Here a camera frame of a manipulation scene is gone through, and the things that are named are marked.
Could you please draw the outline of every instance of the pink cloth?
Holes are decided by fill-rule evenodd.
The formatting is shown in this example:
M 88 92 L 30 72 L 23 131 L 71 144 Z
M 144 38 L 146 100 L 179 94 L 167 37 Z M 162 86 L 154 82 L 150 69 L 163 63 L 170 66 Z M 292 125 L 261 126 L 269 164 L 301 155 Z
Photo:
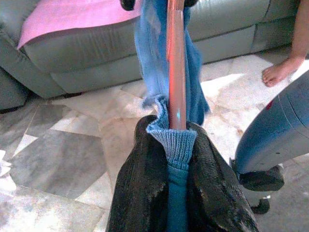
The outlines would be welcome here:
M 141 2 L 136 0 L 134 11 L 125 11 L 120 0 L 41 0 L 23 24 L 17 49 L 47 33 L 133 19 L 140 15 Z

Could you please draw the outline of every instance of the bare foot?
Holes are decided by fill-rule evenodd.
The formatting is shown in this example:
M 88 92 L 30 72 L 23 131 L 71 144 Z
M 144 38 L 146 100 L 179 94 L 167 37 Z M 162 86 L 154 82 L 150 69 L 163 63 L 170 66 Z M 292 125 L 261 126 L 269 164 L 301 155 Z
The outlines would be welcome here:
M 303 57 L 287 58 L 284 62 L 262 71 L 262 79 L 267 87 L 273 87 L 288 75 L 295 72 L 304 62 Z

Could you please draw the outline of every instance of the marble floor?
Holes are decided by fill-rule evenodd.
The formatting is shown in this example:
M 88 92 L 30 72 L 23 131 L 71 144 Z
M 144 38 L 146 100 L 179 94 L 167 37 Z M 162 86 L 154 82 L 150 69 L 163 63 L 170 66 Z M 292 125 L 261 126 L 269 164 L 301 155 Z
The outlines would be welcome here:
M 203 127 L 226 161 L 256 115 L 309 70 L 309 60 L 273 88 L 261 71 L 285 59 L 281 47 L 204 65 L 202 88 L 211 107 Z M 0 232 L 104 232 L 117 174 L 133 147 L 142 110 L 142 81 L 72 98 L 31 96 L 0 115 Z M 284 163 L 286 185 L 257 215 L 263 232 L 309 231 L 309 154 Z

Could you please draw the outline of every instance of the pink towel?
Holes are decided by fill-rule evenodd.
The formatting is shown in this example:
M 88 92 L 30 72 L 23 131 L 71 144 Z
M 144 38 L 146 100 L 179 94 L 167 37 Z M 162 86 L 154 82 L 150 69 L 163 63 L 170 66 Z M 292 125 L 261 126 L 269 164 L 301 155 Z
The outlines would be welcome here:
M 17 49 L 28 41 L 54 31 L 115 24 L 140 15 L 142 0 L 134 11 L 122 9 L 119 0 L 41 0 L 25 20 Z

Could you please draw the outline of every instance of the person's leg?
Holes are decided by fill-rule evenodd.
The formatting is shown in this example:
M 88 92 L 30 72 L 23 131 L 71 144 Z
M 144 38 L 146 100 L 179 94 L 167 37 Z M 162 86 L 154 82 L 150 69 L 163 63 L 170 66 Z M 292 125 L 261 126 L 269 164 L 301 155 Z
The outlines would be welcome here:
M 272 87 L 296 71 L 309 50 L 309 0 L 301 0 L 296 15 L 292 50 L 289 57 L 262 72 L 263 82 Z

